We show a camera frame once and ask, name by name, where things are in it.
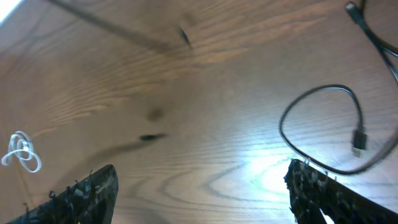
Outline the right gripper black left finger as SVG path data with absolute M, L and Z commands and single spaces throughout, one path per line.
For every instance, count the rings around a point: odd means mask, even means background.
M 44 223 L 103 223 L 110 224 L 119 190 L 116 169 L 108 164 L 96 172 L 90 172 L 82 181 L 66 187 L 65 191 L 49 193 L 50 200 L 26 209 L 9 224 Z

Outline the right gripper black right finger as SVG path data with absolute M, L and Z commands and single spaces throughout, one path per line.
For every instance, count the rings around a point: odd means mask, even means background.
M 353 192 L 308 164 L 293 159 L 284 177 L 297 223 L 397 224 L 397 213 Z

